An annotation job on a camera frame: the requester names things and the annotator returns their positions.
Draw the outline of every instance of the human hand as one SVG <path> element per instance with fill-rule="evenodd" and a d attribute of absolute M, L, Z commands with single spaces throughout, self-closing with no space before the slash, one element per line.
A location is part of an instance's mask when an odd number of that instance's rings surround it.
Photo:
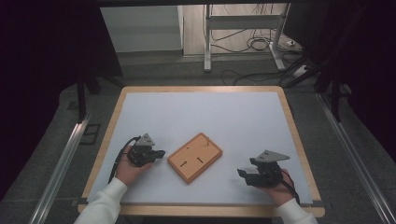
<path fill-rule="evenodd" d="M 283 180 L 285 180 L 286 183 L 288 183 L 290 186 L 294 186 L 294 183 L 291 180 L 289 173 L 286 169 L 282 169 L 282 175 Z M 293 199 L 293 195 L 291 194 L 291 192 L 281 183 L 273 188 L 256 188 L 268 193 L 277 207 Z"/>
<path fill-rule="evenodd" d="M 131 146 L 127 146 L 124 149 L 116 170 L 116 178 L 122 181 L 122 183 L 124 183 L 126 186 L 132 184 L 132 182 L 134 182 L 142 172 L 148 170 L 154 164 L 150 162 L 142 167 L 136 167 L 128 160 L 128 157 L 126 156 L 130 149 Z"/>

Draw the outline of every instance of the gray floor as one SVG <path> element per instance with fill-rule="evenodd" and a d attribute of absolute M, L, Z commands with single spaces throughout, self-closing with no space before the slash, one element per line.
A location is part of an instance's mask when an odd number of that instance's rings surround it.
<path fill-rule="evenodd" d="M 204 72 L 202 57 L 182 57 L 178 54 L 122 54 L 120 63 L 124 77 L 118 77 L 127 85 L 231 85 L 238 75 L 224 70 L 234 70 L 241 75 L 275 72 L 275 64 L 267 54 L 252 56 L 214 57 L 212 72 Z M 241 79 L 236 85 L 276 85 L 274 75 L 259 75 L 256 81 Z M 77 200 L 84 190 L 96 153 L 101 145 L 106 126 L 118 100 L 120 88 L 99 78 L 102 90 L 97 95 L 87 93 L 87 105 L 92 116 L 89 124 L 99 124 L 98 136 L 83 136 L 56 195 L 46 223 L 73 223 L 78 216 Z M 294 120 L 317 181 L 326 215 L 319 223 L 381 223 L 368 194 L 337 138 L 324 110 L 312 88 L 315 78 L 285 89 L 293 111 Z M 0 203 L 1 223 L 28 223 L 35 206 L 46 187 L 64 147 L 78 119 L 76 107 L 77 88 L 72 86 L 60 95 L 60 105 L 51 125 L 37 146 L 34 155 L 23 168 L 4 200 Z M 342 99 L 340 114 L 350 139 L 359 151 L 375 182 L 389 201 L 396 207 L 396 166 L 385 150 L 364 127 Z M 240 220 L 255 223 L 258 219 Z M 117 223 L 127 223 L 120 217 Z M 274 218 L 273 223 L 281 223 Z"/>

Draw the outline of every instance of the sleeve cuff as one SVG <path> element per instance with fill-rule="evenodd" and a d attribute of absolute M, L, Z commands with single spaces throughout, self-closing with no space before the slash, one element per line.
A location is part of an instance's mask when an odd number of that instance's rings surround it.
<path fill-rule="evenodd" d="M 277 211 L 282 217 L 284 223 L 295 223 L 309 216 L 309 214 L 306 213 L 299 204 L 297 204 L 295 199 L 291 199 L 290 201 L 282 204 L 277 208 Z"/>
<path fill-rule="evenodd" d="M 103 193 L 110 196 L 114 201 L 119 202 L 128 187 L 116 177 L 102 190 Z"/>

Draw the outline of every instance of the person's left hand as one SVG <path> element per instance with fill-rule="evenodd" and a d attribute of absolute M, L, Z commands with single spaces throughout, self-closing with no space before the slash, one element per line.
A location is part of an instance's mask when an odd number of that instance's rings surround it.
<path fill-rule="evenodd" d="M 126 153 L 128 153 L 130 149 L 131 146 L 127 146 L 123 151 L 116 171 L 116 178 L 122 181 L 126 186 L 132 184 L 142 172 L 148 170 L 154 164 L 150 162 L 142 167 L 136 167 L 126 156 Z"/>

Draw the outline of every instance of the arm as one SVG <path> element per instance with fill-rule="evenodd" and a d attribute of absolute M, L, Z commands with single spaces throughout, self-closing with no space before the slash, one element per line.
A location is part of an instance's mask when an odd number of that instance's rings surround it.
<path fill-rule="evenodd" d="M 283 179 L 293 186 L 293 182 L 287 171 L 283 170 L 282 174 Z M 276 210 L 282 217 L 285 224 L 318 224 L 315 217 L 312 214 L 305 212 L 305 210 L 297 204 L 291 192 L 282 184 L 270 189 L 258 189 L 267 192 L 271 196 L 277 207 Z"/>
<path fill-rule="evenodd" d="M 75 223 L 115 223 L 120 213 L 120 200 L 139 175 L 149 169 L 153 163 L 142 167 L 135 167 L 129 162 L 125 153 L 130 150 L 128 146 L 121 156 L 117 166 L 116 176 L 103 189 L 98 191 L 88 206 L 81 212 Z"/>

